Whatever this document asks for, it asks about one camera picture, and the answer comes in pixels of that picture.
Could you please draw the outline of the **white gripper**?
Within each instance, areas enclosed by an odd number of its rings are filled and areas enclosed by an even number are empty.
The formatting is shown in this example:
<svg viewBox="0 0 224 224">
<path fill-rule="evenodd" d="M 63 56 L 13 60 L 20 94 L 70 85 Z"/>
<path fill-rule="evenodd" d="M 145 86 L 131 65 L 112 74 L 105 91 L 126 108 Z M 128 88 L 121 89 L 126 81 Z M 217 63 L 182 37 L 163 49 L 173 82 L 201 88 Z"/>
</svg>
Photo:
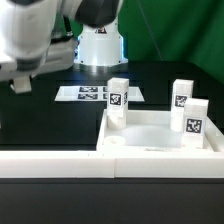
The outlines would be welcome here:
<svg viewBox="0 0 224 224">
<path fill-rule="evenodd" d="M 66 70 L 73 66 L 77 44 L 78 41 L 75 38 L 53 41 L 42 58 L 28 60 L 24 67 L 21 67 L 16 59 L 0 50 L 0 82 L 22 76 L 36 76 Z"/>
</svg>

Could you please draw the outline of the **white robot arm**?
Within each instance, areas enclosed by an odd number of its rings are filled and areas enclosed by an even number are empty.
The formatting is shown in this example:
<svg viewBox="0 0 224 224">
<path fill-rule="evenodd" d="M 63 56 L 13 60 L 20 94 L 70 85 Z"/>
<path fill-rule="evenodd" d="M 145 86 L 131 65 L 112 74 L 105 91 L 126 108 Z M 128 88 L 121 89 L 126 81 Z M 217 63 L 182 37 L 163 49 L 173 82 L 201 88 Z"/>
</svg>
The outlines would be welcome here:
<svg viewBox="0 0 224 224">
<path fill-rule="evenodd" d="M 47 60 L 56 15 L 93 28 L 113 22 L 124 0 L 0 0 L 0 81 L 38 71 Z"/>
</svg>

